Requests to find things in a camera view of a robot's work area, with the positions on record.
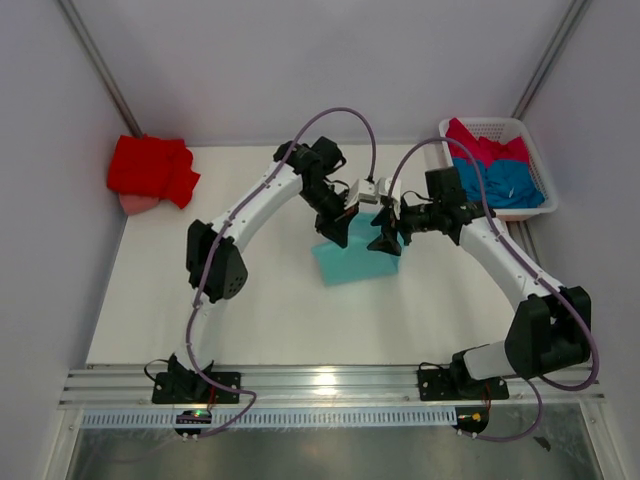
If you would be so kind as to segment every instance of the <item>white wall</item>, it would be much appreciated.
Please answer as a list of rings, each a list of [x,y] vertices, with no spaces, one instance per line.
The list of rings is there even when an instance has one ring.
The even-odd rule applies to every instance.
[[[411,143],[452,115],[510,115],[569,0],[76,4],[148,133],[277,144],[346,104]],[[351,118],[318,128],[367,141]]]
[[[0,14],[2,478],[41,473],[123,224],[104,186],[125,133],[52,0]]]
[[[526,117],[561,206],[532,222],[543,265],[593,300],[600,379],[640,452],[640,4],[593,2]]]

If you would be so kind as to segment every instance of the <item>blue cloth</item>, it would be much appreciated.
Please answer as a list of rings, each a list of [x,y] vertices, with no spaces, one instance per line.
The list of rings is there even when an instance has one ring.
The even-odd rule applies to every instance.
[[[470,161],[454,158],[462,187],[472,202],[481,200],[480,184]],[[544,202],[544,196],[531,178],[529,165],[515,160],[496,160],[489,168],[478,163],[487,192],[487,203],[492,208],[536,208]]]
[[[339,285],[398,273],[400,257],[367,250],[367,245],[380,235],[380,227],[371,226],[371,220],[375,217],[376,214],[359,213],[351,220],[347,248],[327,242],[311,249],[325,285]]]

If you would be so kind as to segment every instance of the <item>white table surface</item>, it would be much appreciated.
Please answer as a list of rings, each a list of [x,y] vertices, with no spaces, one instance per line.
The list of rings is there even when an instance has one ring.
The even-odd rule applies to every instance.
[[[351,183],[368,171],[370,147],[341,147]],[[391,176],[407,145],[380,146],[376,177]],[[193,148],[202,177],[184,210],[163,202],[127,220],[87,363],[142,364],[167,358],[184,338],[192,299],[186,236],[209,222],[264,173],[275,147]],[[437,148],[414,155],[403,190],[425,193]],[[249,280],[213,332],[216,363],[417,364],[448,362],[462,349],[505,338],[513,310],[483,268],[438,232],[417,234],[392,277],[325,287],[310,248],[324,239],[315,212],[295,198],[244,252]]]

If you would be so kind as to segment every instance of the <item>cable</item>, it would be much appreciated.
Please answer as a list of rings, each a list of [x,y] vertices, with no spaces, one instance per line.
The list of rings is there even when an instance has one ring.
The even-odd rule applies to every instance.
[[[480,169],[478,168],[478,165],[477,165],[477,160],[473,157],[473,155],[471,155],[471,152],[469,152],[467,147],[465,147],[462,143],[458,142],[457,140],[454,140],[452,138],[447,138],[447,137],[432,137],[419,142],[406,153],[406,155],[402,158],[402,160],[400,160],[400,163],[398,164],[398,167],[396,168],[396,171],[393,174],[393,178],[391,180],[391,187],[389,191],[393,192],[393,187],[395,186],[398,176],[400,175],[400,170],[402,170],[402,167],[404,166],[404,164],[407,163],[407,160],[409,160],[409,157],[411,157],[411,155],[413,155],[419,148],[422,148],[425,145],[429,145],[431,143],[436,143],[436,142],[448,142],[453,145],[456,145],[457,147],[461,148],[462,151],[469,157],[469,160],[471,161],[471,165],[473,165],[473,168],[476,172],[476,177],[478,178],[478,182],[480,184],[480,197],[482,198],[482,209],[484,210],[484,214],[487,218],[487,222],[489,222],[489,227],[491,228],[491,231],[494,233],[494,235],[500,241],[500,243],[502,243],[505,249],[511,254],[511,256],[522,266],[522,268],[524,268],[527,271],[527,273],[531,275],[533,278],[536,278],[537,282],[540,285],[542,285],[546,290],[548,290],[549,293],[551,293],[551,295],[553,295],[556,298],[556,300],[558,300],[558,302],[560,302],[560,304],[569,312],[569,314],[576,321],[576,323],[578,324],[578,327],[580,328],[583,335],[587,339],[587,343],[589,344],[589,349],[591,350],[591,356],[593,358],[593,364],[591,367],[591,373],[589,374],[589,376],[584,382],[580,383],[579,385],[562,385],[557,382],[554,382],[553,380],[547,379],[544,375],[541,375],[540,379],[543,382],[551,385],[552,387],[555,387],[560,390],[569,391],[569,392],[579,392],[581,390],[589,388],[596,381],[596,378],[598,377],[598,373],[600,371],[600,354],[598,353],[598,347],[593,338],[593,335],[591,335],[591,331],[589,330],[589,327],[587,327],[587,324],[582,319],[578,311],[573,307],[573,305],[571,305],[571,303],[569,303],[569,301],[566,298],[564,298],[559,291],[553,288],[553,286],[549,284],[549,282],[547,282],[544,278],[538,278],[538,272],[533,267],[531,267],[531,265],[529,265],[529,262],[527,262],[524,258],[522,258],[520,254],[511,246],[511,244],[500,234],[500,231],[498,230],[498,227],[495,221],[491,217],[491,210],[489,209],[489,204],[487,203],[487,194],[484,189],[484,182],[482,180],[482,174],[480,173]]]
[[[484,392],[482,392],[482,400],[485,402],[487,407],[487,413],[491,412],[491,387],[489,387],[489,381],[484,382],[484,388],[487,391],[487,396],[484,396]]]
[[[334,185],[334,184],[342,185],[345,188],[344,191],[347,192],[347,195],[351,191],[351,187],[349,186],[349,184],[347,182],[343,182],[342,180],[327,180],[327,182],[332,184],[332,185]]]
[[[149,373],[149,370],[147,370],[147,368],[149,368],[149,365],[151,365],[152,363],[155,362],[164,362],[164,363],[169,363],[169,360],[165,360],[164,358],[156,358],[155,360],[151,360],[149,363],[147,363],[142,370],[144,371],[144,374],[147,376],[147,378],[149,380],[151,380],[153,383],[156,383],[156,379],[155,377],[152,377],[151,374]]]
[[[422,195],[420,195],[418,192],[416,192],[415,190],[407,190],[406,192],[404,192],[402,194],[402,196],[400,198],[404,198],[404,196],[407,193],[413,193],[416,197],[418,197],[420,200],[422,200],[423,202],[432,202],[433,199],[429,198],[429,197],[423,197]]]
[[[538,401],[538,415],[536,416],[535,421],[531,424],[529,428],[527,428],[524,432],[518,433],[517,435],[512,435],[510,437],[493,437],[491,435],[476,435],[474,437],[473,434],[469,432],[465,432],[463,430],[458,430],[458,434],[464,435],[465,437],[478,438],[486,442],[494,442],[494,443],[515,442],[516,440],[520,440],[521,438],[524,438],[530,435],[536,428],[540,426],[540,422],[542,421],[542,410],[543,410],[542,397],[540,396],[540,392],[538,391],[536,386],[533,383],[531,383],[530,380],[527,380],[526,378],[523,380],[529,384],[529,386],[531,387],[531,390],[533,390],[533,393],[535,394],[536,399]]]
[[[371,151],[372,151],[372,153],[371,153],[371,168],[369,170],[369,177],[367,179],[368,180],[370,179],[371,181],[373,181],[373,175],[374,175],[375,166],[376,166],[376,140],[375,140],[375,136],[373,134],[373,129],[371,128],[371,125],[369,124],[369,122],[366,120],[366,118],[364,118],[364,116],[361,113],[357,112],[356,110],[354,110],[352,108],[349,108],[349,107],[329,108],[327,110],[324,110],[324,111],[318,113],[313,118],[311,118],[311,120],[309,120],[307,123],[304,124],[304,126],[300,129],[300,131],[296,134],[296,136],[293,138],[293,140],[289,144],[289,147],[287,148],[287,151],[285,152],[284,156],[282,157],[282,159],[280,160],[280,162],[278,163],[276,168],[273,170],[273,172],[271,172],[271,175],[269,175],[263,183],[261,183],[258,187],[256,187],[255,190],[253,190],[251,193],[249,193],[242,201],[240,201],[240,203],[238,203],[238,205],[229,214],[227,219],[223,222],[222,228],[220,228],[220,231],[218,232],[218,234],[216,235],[216,237],[213,240],[213,243],[211,245],[211,249],[209,250],[209,254],[207,255],[207,259],[205,261],[204,269],[202,271],[202,278],[200,279],[200,284],[198,285],[198,289],[196,291],[196,295],[195,295],[194,300],[193,300],[193,305],[192,305],[193,309],[191,311],[191,315],[189,316],[189,321],[187,322],[187,329],[186,329],[186,332],[185,332],[185,344],[186,344],[187,355],[189,356],[189,361],[191,362],[191,366],[193,367],[195,372],[200,376],[200,378],[202,378],[209,385],[212,385],[216,389],[223,390],[223,391],[229,392],[229,393],[235,393],[235,394],[241,394],[241,395],[250,395],[251,396],[251,400],[249,401],[249,404],[244,409],[242,409],[240,411],[240,413],[238,413],[236,416],[234,416],[233,418],[229,419],[227,422],[223,423],[219,427],[216,427],[216,428],[214,428],[212,430],[204,432],[203,434],[200,435],[200,438],[210,437],[212,435],[215,435],[215,434],[225,430],[229,425],[232,425],[234,422],[236,422],[238,419],[240,419],[244,414],[246,414],[249,411],[249,409],[251,407],[253,407],[254,403],[256,402],[256,399],[258,398],[257,394],[252,390],[244,390],[244,389],[239,389],[239,388],[238,389],[230,388],[230,387],[227,387],[226,385],[222,385],[221,383],[218,383],[218,382],[210,379],[207,375],[205,375],[205,373],[202,371],[202,369],[198,365],[197,360],[195,358],[195,355],[193,353],[193,346],[192,346],[192,342],[191,342],[191,333],[192,333],[192,330],[193,330],[193,324],[195,322],[195,319],[196,319],[196,316],[198,314],[198,311],[200,310],[200,307],[202,306],[201,297],[202,297],[202,294],[203,294],[203,291],[204,291],[204,285],[205,285],[206,280],[207,280],[207,278],[209,276],[209,271],[211,270],[211,263],[213,262],[213,256],[215,255],[215,252],[216,252],[218,246],[220,245],[220,241],[224,237],[224,235],[227,232],[227,230],[229,229],[229,227],[232,225],[233,220],[236,218],[238,213],[240,213],[242,211],[242,209],[245,208],[262,190],[267,188],[267,186],[273,181],[273,179],[276,177],[276,175],[278,175],[280,170],[282,170],[284,168],[284,166],[287,163],[287,160],[289,159],[289,157],[291,156],[291,153],[293,152],[293,149],[296,147],[296,144],[299,142],[300,138],[302,138],[302,135],[304,135],[304,133],[309,129],[309,127],[311,127],[311,125],[313,125],[319,119],[321,119],[322,117],[324,117],[326,115],[329,115],[330,113],[334,113],[334,112],[346,112],[346,113],[350,113],[352,115],[355,115],[356,117],[358,117],[362,121],[362,123],[364,124],[365,128],[367,129],[367,132],[369,133],[369,137],[371,139]]]
[[[429,367],[436,367],[439,370],[446,370],[446,363],[431,363],[431,362],[422,362],[420,365],[418,365],[418,370],[424,370],[424,368],[422,368],[423,365],[427,365]]]

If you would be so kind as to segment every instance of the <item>white basket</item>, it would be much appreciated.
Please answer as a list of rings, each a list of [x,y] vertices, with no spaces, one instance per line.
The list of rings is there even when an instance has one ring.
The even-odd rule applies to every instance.
[[[446,119],[440,122],[440,135],[446,136],[449,129],[449,121]],[[477,117],[477,118],[458,118],[460,122],[467,127],[467,129],[473,134],[474,137],[487,137],[489,140],[497,141],[500,143],[507,143],[514,138],[522,137],[527,150],[529,151],[529,171],[531,172],[531,178],[538,187],[538,190],[544,196],[544,202],[537,208],[502,208],[495,209],[496,215],[505,221],[522,221],[527,218],[539,215],[541,213],[553,212],[558,208],[558,194],[551,181],[551,176],[542,163],[542,159],[538,154],[536,146],[531,140],[531,136],[527,131],[527,127],[524,126],[520,120],[515,118],[489,118],[489,117]],[[453,165],[453,159],[451,158],[451,152],[449,151],[448,144],[444,145],[444,154],[446,156],[447,164]]]

